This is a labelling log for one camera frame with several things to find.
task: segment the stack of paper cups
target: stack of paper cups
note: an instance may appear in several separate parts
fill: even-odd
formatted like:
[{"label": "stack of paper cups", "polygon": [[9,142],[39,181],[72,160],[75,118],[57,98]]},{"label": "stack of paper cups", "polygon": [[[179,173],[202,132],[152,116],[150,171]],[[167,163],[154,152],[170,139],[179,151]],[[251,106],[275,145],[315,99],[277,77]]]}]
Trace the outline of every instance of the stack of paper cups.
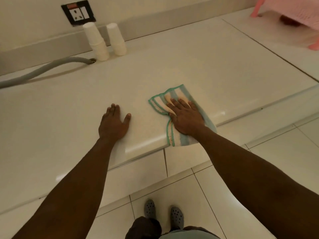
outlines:
[{"label": "stack of paper cups", "polygon": [[89,40],[89,44],[93,49],[97,60],[106,61],[110,55],[108,53],[104,39],[102,38],[98,28],[94,23],[89,22],[83,25],[86,37]]},{"label": "stack of paper cups", "polygon": [[114,53],[118,56],[125,55],[127,49],[118,25],[111,23],[106,25],[106,28]]}]

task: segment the person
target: person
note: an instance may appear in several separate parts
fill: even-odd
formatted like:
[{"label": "person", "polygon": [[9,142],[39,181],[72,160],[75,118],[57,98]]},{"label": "person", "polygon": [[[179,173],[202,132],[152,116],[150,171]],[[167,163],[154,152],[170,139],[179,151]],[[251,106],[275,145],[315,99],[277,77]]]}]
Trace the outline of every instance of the person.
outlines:
[{"label": "person", "polygon": [[[204,125],[195,104],[172,100],[167,104],[176,129],[194,137],[208,153],[215,169],[237,200],[276,238],[318,238],[319,196],[280,169],[212,132]],[[110,153],[129,128],[131,114],[120,120],[120,107],[107,108],[99,126],[99,139],[82,160],[48,194],[14,239],[84,239],[102,199]],[[137,218],[125,239],[213,239],[203,228],[185,227],[183,214],[171,209],[170,233],[162,235],[154,202],[145,204],[145,217]]]}]

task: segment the gray hose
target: gray hose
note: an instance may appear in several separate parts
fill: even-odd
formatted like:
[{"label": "gray hose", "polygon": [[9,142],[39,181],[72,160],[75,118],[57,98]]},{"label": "gray hose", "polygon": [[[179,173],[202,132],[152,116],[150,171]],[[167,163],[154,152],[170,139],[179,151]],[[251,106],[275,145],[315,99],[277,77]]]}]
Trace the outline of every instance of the gray hose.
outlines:
[{"label": "gray hose", "polygon": [[10,87],[13,85],[18,85],[21,84],[27,80],[33,79],[36,76],[39,76],[41,74],[43,74],[44,72],[47,72],[50,69],[53,69],[55,67],[58,67],[62,64],[67,64],[67,63],[71,63],[71,62],[80,62],[80,63],[85,63],[85,64],[93,64],[95,63],[95,59],[85,59],[85,58],[80,58],[80,57],[66,57],[66,58],[62,58],[59,60],[54,60],[49,64],[43,65],[42,67],[28,73],[25,74],[23,76],[17,77],[17,78],[13,78],[11,80],[4,80],[4,81],[0,81],[0,89],[2,88],[6,88],[6,87]]}]

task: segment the cleaning cloth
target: cleaning cloth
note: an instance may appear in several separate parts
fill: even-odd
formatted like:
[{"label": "cleaning cloth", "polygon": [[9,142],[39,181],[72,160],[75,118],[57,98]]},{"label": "cleaning cloth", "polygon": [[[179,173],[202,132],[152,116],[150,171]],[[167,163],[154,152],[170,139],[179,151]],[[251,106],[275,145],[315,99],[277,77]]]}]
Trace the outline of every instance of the cleaning cloth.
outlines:
[{"label": "cleaning cloth", "polygon": [[[196,103],[196,101],[193,99],[193,97],[190,95],[183,84],[175,88],[170,88],[164,93],[153,96],[151,99],[148,100],[148,102],[159,114],[168,116],[169,112],[175,114],[175,112],[173,112],[168,106],[166,106],[167,103],[173,104],[171,102],[171,98],[175,100],[182,99],[186,103],[188,103],[189,101],[193,102],[197,106],[198,111],[201,113],[205,121],[205,126],[210,128],[213,132],[217,132],[216,126],[212,123],[203,109]],[[187,146],[198,143],[193,137],[177,131],[170,117],[166,126],[166,136],[168,144],[172,145],[173,147]]]}]

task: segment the shoe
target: shoe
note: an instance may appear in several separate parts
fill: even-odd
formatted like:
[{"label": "shoe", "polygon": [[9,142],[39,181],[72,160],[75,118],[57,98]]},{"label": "shoe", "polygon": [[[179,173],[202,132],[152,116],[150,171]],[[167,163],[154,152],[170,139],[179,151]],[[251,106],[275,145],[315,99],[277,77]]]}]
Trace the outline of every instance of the shoe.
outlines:
[{"label": "shoe", "polygon": [[151,199],[145,202],[144,216],[146,218],[156,219],[155,204],[154,204],[154,201],[152,201]]},{"label": "shoe", "polygon": [[184,228],[184,215],[176,206],[171,208],[171,228],[179,228],[182,230]]}]

